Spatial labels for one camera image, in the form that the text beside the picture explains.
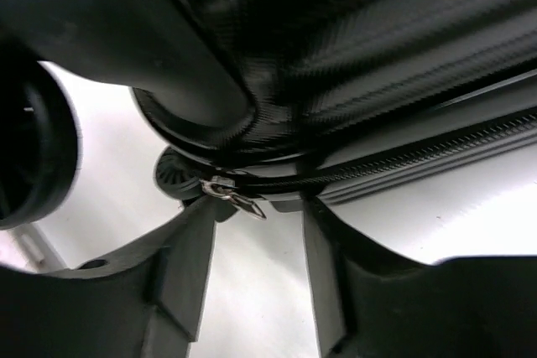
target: black plastic part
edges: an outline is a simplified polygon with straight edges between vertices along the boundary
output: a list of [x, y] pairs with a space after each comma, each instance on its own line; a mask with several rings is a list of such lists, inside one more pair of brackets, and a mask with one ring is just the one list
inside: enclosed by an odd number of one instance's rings
[[49, 275], [0, 267], [0, 356], [187, 357], [201, 319], [215, 201], [196, 201], [98, 267]]
[[34, 60], [0, 56], [0, 229], [54, 211], [73, 184], [75, 118], [63, 91]]
[[537, 355], [537, 258], [428, 267], [305, 203], [305, 248], [323, 357]]
[[159, 156], [154, 169], [154, 179], [159, 189], [172, 199], [193, 200], [204, 193], [200, 179], [189, 174], [182, 157], [173, 148], [167, 147]]
[[0, 0], [0, 23], [78, 75], [152, 91], [183, 128], [248, 116], [246, 93], [176, 0]]

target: black wheel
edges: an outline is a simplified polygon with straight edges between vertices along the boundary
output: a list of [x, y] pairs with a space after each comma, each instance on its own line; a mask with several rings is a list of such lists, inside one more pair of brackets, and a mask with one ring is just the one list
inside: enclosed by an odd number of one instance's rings
[[154, 179], [159, 189], [172, 199], [187, 201], [203, 195], [200, 180], [189, 174], [180, 155], [171, 147], [160, 154]]
[[75, 178], [78, 135], [62, 90], [37, 62], [0, 58], [0, 72], [3, 230], [39, 220], [60, 205]]

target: white surface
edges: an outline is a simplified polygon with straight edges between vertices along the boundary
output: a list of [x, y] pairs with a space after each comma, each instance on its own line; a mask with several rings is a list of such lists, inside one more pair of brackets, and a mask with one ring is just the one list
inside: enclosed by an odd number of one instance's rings
[[[81, 171], [65, 203], [37, 226], [68, 267], [164, 224], [177, 202], [154, 186], [162, 142], [124, 87], [52, 67], [83, 138]], [[274, 210], [264, 206], [269, 216]], [[190, 358], [316, 358], [300, 214], [270, 223], [237, 215], [216, 229], [199, 341]]]
[[331, 206], [377, 242], [424, 263], [537, 254], [537, 145]]

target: black zipper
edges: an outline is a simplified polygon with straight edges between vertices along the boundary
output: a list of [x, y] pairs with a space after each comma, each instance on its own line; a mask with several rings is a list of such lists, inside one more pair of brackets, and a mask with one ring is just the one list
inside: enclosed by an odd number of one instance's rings
[[218, 175], [229, 181], [227, 188], [233, 189], [234, 194], [249, 198], [300, 192], [311, 186], [412, 168], [535, 129], [537, 107], [309, 173], [276, 178], [228, 172], [219, 172]]

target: metal zipper pull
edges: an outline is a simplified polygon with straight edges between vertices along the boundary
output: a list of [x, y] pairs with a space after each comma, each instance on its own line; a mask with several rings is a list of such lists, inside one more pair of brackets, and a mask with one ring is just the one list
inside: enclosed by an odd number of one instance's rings
[[251, 215], [258, 220], [266, 220], [267, 216], [261, 207], [248, 197], [235, 192], [235, 181], [222, 176], [213, 176], [211, 180], [200, 179], [203, 191], [218, 199], [228, 200], [239, 210]]

